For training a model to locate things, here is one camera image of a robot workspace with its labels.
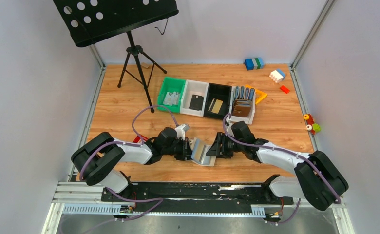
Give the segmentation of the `beige card holder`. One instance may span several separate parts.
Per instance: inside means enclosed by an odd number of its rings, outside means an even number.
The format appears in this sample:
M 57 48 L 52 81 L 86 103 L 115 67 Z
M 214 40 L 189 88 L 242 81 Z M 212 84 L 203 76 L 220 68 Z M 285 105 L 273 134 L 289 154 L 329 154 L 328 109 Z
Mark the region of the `beige card holder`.
M 208 156 L 207 152 L 211 145 L 207 145 L 198 138 L 189 140 L 190 148 L 192 150 L 191 160 L 201 166 L 213 167 L 215 164 L 216 156 Z

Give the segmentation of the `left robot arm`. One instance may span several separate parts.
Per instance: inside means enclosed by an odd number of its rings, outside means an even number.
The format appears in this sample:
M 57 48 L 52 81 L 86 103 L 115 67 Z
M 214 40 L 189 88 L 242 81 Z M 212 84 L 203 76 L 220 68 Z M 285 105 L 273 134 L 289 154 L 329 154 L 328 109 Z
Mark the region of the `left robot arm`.
M 164 155 L 181 161 L 190 160 L 192 150 L 185 136 L 188 129 L 187 124 L 174 129 L 166 127 L 158 136 L 143 143 L 119 141 L 110 133 L 102 132 L 75 151 L 71 161 L 80 172 L 79 178 L 87 185 L 101 184 L 120 193 L 130 185 L 130 181 L 122 172 L 115 170 L 119 162 L 150 165 L 160 161 Z

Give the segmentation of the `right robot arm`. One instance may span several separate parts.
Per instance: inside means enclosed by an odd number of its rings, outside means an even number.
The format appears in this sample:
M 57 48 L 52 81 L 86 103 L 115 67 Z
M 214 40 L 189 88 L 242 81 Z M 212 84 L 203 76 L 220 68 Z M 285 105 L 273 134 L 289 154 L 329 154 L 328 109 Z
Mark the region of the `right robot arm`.
M 249 160 L 294 174 L 294 178 L 279 175 L 270 181 L 268 187 L 275 197 L 306 199 L 320 211 L 342 202 L 341 196 L 349 185 L 326 153 L 319 150 L 302 153 L 278 147 L 256 138 L 244 121 L 224 123 L 223 127 L 207 150 L 207 156 L 231 158 L 235 152 L 241 152 Z

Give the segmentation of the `red object under arm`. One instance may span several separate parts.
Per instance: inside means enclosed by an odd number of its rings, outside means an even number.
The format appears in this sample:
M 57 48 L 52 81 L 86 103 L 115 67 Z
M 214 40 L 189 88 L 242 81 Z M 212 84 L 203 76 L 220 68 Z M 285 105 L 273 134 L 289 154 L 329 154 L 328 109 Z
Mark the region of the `red object under arm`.
M 141 144 L 143 141 L 145 142 L 146 140 L 147 138 L 145 136 L 139 135 L 135 137 L 133 143 Z

